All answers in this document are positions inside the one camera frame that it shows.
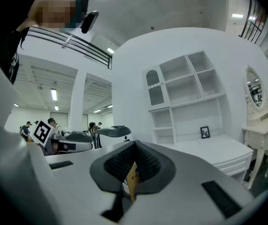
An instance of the ceiling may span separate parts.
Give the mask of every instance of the ceiling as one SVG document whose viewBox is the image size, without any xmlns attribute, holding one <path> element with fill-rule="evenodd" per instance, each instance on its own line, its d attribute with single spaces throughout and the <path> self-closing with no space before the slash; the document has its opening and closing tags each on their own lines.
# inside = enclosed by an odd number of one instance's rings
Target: ceiling
<svg viewBox="0 0 268 225">
<path fill-rule="evenodd" d="M 106 51 L 118 49 L 128 39 L 152 31 L 177 27 L 202 27 L 241 34 L 249 0 L 89 0 L 88 12 L 100 16 L 92 28 L 91 43 Z M 219 29 L 225 22 L 226 29 Z"/>
<path fill-rule="evenodd" d="M 73 84 L 77 70 L 33 57 L 20 55 L 20 67 L 14 87 L 20 93 L 18 105 L 20 107 L 68 113 L 70 110 Z M 57 90 L 58 101 L 53 101 L 51 88 Z M 85 80 L 83 113 L 93 112 L 112 104 L 111 85 L 97 81 L 96 77 Z"/>
</svg>

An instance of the black railing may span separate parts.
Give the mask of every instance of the black railing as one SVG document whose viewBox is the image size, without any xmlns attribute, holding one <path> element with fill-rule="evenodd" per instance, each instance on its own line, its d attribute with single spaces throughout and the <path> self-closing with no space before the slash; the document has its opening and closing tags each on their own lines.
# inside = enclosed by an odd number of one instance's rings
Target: black railing
<svg viewBox="0 0 268 225">
<path fill-rule="evenodd" d="M 107 68 L 111 68 L 112 55 L 69 32 L 56 33 L 38 27 L 30 27 L 27 35 L 62 45 L 62 48 L 70 48 Z"/>
<path fill-rule="evenodd" d="M 254 41 L 256 44 L 265 26 L 266 19 L 266 11 L 260 3 L 257 0 L 250 0 L 245 26 L 239 36 L 250 42 Z"/>
</svg>

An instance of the white bookshelf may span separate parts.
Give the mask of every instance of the white bookshelf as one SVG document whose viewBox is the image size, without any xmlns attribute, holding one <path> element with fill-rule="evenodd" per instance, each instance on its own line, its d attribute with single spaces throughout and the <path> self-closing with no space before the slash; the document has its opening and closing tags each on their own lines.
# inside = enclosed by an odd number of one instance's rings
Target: white bookshelf
<svg viewBox="0 0 268 225">
<path fill-rule="evenodd" d="M 226 93 L 204 51 L 154 66 L 144 81 L 155 143 L 177 149 L 200 139 L 205 126 L 211 137 L 225 133 L 219 98 Z"/>
<path fill-rule="evenodd" d="M 212 63 L 204 51 L 187 55 L 196 73 L 213 68 Z"/>
<path fill-rule="evenodd" d="M 154 129 L 172 128 L 169 108 L 151 112 Z"/>
<path fill-rule="evenodd" d="M 194 73 L 186 56 L 165 62 L 160 65 L 160 69 L 166 82 Z"/>
<path fill-rule="evenodd" d="M 156 143 L 160 145 L 173 145 L 174 144 L 174 137 L 173 137 L 173 130 L 164 129 L 164 130 L 155 130 L 155 139 Z"/>
<path fill-rule="evenodd" d="M 204 97 L 222 93 L 223 87 L 215 69 L 208 69 L 197 73 Z"/>
<path fill-rule="evenodd" d="M 191 102 L 203 97 L 194 74 L 165 82 L 165 86 L 171 105 Z"/>
</svg>

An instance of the arched cabinet door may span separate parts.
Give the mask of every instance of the arched cabinet door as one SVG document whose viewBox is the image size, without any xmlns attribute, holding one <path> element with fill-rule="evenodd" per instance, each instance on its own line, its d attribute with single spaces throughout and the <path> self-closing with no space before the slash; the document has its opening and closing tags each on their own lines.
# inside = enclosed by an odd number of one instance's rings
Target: arched cabinet door
<svg viewBox="0 0 268 225">
<path fill-rule="evenodd" d="M 160 109 L 170 106 L 163 74 L 159 66 L 152 67 L 143 72 L 143 80 L 148 98 L 148 110 Z"/>
</svg>

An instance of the small framed photo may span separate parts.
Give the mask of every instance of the small framed photo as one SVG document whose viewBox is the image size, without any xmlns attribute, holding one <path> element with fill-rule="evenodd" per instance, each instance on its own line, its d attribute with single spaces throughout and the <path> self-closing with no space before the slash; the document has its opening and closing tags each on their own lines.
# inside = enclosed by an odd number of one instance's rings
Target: small framed photo
<svg viewBox="0 0 268 225">
<path fill-rule="evenodd" d="M 209 127 L 201 127 L 200 128 L 200 133 L 201 133 L 201 138 L 209 138 L 210 137 L 210 132 L 209 132 Z"/>
</svg>

